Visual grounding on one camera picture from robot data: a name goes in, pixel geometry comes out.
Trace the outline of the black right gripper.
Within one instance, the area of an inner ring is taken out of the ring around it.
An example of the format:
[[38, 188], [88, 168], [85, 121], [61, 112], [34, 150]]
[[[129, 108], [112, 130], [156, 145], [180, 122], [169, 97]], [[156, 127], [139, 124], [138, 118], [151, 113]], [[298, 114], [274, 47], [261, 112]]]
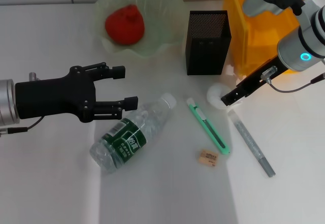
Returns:
[[242, 97], [247, 97], [259, 89], [261, 86], [266, 84], [261, 78], [263, 72], [272, 67], [276, 67], [277, 71], [274, 72], [270, 78], [273, 79], [282, 73], [286, 72], [288, 68], [281, 62], [278, 56], [275, 56], [273, 59], [269, 59], [267, 62], [262, 64], [258, 69], [253, 73], [247, 76], [243, 81], [241, 81], [235, 89], [226, 95], [221, 97], [221, 101], [226, 105], [230, 106], [238, 102]]

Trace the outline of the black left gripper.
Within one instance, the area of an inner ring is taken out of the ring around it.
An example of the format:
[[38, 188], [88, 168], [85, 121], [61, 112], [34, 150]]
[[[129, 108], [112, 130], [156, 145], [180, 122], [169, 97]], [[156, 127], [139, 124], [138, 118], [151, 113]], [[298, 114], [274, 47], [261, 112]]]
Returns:
[[20, 119], [70, 113], [81, 122], [120, 120], [122, 111], [138, 108], [138, 97], [121, 101], [95, 102], [94, 81], [124, 79], [125, 67], [108, 67], [105, 62], [71, 67], [61, 78], [21, 82], [15, 85]]

